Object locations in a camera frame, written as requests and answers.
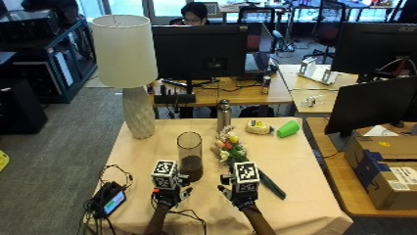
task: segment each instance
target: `lamp base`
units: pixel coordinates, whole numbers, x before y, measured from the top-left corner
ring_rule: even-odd
[[[154,134],[154,113],[143,87],[122,89],[123,118],[137,139],[146,139]]]

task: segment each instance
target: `yellow object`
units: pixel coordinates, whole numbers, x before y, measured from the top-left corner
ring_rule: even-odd
[[[5,165],[9,163],[9,156],[0,150],[0,171],[3,169]]]
[[[246,123],[246,131],[254,134],[269,134],[273,131],[273,128],[263,121],[249,120]]]
[[[233,136],[233,135],[231,135],[231,136],[229,137],[229,141],[230,141],[231,144],[235,144],[235,143],[237,143],[237,136]]]

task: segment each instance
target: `beige tablecloth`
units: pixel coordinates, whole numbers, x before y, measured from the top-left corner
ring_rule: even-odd
[[[257,118],[274,127],[294,117]],[[258,208],[277,234],[342,234],[351,219],[338,207],[327,182],[314,158],[302,129],[297,134],[279,139],[275,135],[255,135],[245,132],[249,118],[235,118],[234,132],[249,151],[249,160],[286,193],[279,200],[259,186]],[[215,119],[159,119],[155,133],[145,139],[131,138],[123,124],[107,159],[107,165],[118,165],[133,174],[133,185],[126,190],[126,202],[109,219],[117,234],[141,234],[153,213],[150,206],[150,171],[157,160],[177,160],[177,136],[195,131],[203,140],[203,177],[191,183],[191,196],[181,202],[177,210],[191,209],[207,223],[207,234],[247,234],[253,232],[245,215],[231,207],[217,191],[218,176],[227,173],[218,166],[218,159],[209,150],[215,135]],[[110,168],[103,176],[123,184],[123,174]],[[163,229],[174,234],[203,234],[201,224],[193,219],[169,214]]]

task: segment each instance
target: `lamp shade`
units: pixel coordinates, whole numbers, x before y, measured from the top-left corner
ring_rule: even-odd
[[[134,88],[155,80],[157,68],[149,19],[107,15],[91,20],[93,47],[101,82]]]

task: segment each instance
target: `green object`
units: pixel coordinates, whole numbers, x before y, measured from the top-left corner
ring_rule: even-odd
[[[299,130],[299,125],[295,120],[290,120],[277,131],[275,135],[279,138],[283,138],[289,135],[293,135]]]

